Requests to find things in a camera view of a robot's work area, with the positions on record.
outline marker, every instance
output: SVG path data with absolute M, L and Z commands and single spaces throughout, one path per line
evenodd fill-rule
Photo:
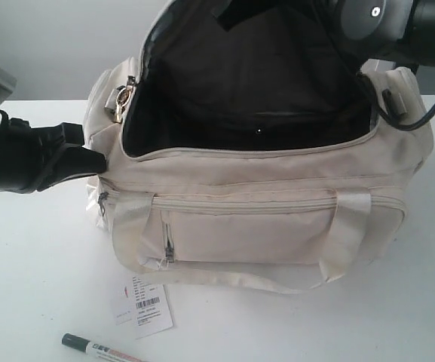
M 142 360 L 131 357 L 128 354 L 115 351 L 114 349 L 105 347 L 104 345 L 89 341 L 85 338 L 73 336 L 69 333 L 63 336 L 61 343 L 100 360 L 110 360 L 114 362 L 143 362 Z

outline bag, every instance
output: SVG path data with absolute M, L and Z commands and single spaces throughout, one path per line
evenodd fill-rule
M 141 59 L 91 91 L 85 140 L 109 169 L 90 179 L 88 210 L 119 262 L 156 284 L 298 293 L 280 271 L 319 266 L 316 287 L 383 255 L 430 126 L 378 117 L 306 16 L 274 9 L 227 33 L 205 15 L 216 3 L 172 2 Z M 404 124 L 425 114 L 409 69 L 366 78 Z

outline white table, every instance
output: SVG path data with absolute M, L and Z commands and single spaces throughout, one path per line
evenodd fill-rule
M 4 108 L 42 126 L 79 122 L 85 102 Z M 175 327 L 140 340 L 112 319 L 105 279 L 121 267 L 85 214 L 84 184 L 0 193 L 0 362 L 92 360 L 60 344 L 67 332 L 150 362 L 435 360 L 435 152 L 382 260 L 303 296 L 169 286 Z

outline bag strap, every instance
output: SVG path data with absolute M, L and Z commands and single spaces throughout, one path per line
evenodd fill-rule
M 139 261 L 139 241 L 150 217 L 150 193 L 122 192 L 115 208 L 112 239 L 115 255 L 126 268 L 152 284 L 214 284 L 245 287 L 281 294 L 300 294 L 336 281 L 345 275 L 356 259 L 371 213 L 372 199 L 368 189 L 337 190 L 336 209 L 320 258 L 323 281 L 307 290 L 285 287 L 258 275 L 204 269 L 155 271 Z

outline black bag lining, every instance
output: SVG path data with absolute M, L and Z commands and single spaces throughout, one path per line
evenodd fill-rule
M 315 22 L 280 7 L 225 32 L 211 16 L 220 2 L 174 2 L 148 37 L 128 155 L 303 149 L 370 132 L 371 107 Z

